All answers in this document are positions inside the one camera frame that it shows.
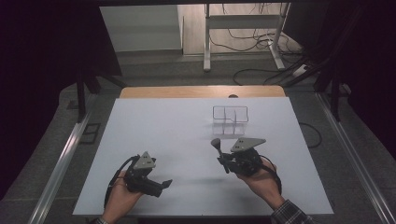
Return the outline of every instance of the desk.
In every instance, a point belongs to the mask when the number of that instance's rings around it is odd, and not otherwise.
[[[230,93],[246,98],[223,98]],[[225,174],[219,165],[218,152],[210,146],[215,138],[211,132],[214,105],[247,106],[249,124],[244,136],[267,140],[256,149],[277,164],[284,197],[307,214],[332,214],[289,98],[279,87],[263,86],[124,89],[114,104],[73,214],[101,215],[106,186],[115,171],[127,158],[147,150],[157,159],[157,167],[149,178],[174,182],[160,198],[143,197],[130,215],[270,215],[272,210],[263,200],[234,174]],[[226,152],[237,137],[221,135],[220,138]]]

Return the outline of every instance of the white wall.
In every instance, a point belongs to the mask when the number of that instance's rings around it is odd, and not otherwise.
[[[176,5],[100,9],[116,52],[181,49]]]

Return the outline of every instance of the table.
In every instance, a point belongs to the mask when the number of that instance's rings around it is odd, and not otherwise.
[[[246,98],[224,98],[230,94]],[[214,138],[213,105],[247,106],[249,124],[244,136],[266,138],[267,142],[256,149],[278,165],[283,195],[307,214],[332,214],[290,100],[282,89],[210,86],[124,89],[111,112],[74,215],[101,215],[109,179],[127,158],[145,150],[157,159],[149,178],[174,182],[160,198],[143,197],[130,215],[270,215],[272,210],[263,200],[233,174],[226,175],[219,165],[218,152],[210,146]],[[235,136],[220,138],[224,152],[235,141]]]

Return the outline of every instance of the person's right hand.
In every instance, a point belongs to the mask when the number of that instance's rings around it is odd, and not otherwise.
[[[262,158],[262,164],[276,171],[276,166]],[[263,198],[273,210],[276,210],[285,202],[285,199],[280,195],[277,184],[274,178],[267,171],[260,169],[252,176],[236,175],[239,179],[245,181],[250,189]]]

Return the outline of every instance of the sleeve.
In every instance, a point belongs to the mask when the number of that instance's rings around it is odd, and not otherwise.
[[[274,211],[271,218],[278,224],[313,224],[312,217],[307,216],[299,207],[289,200]]]

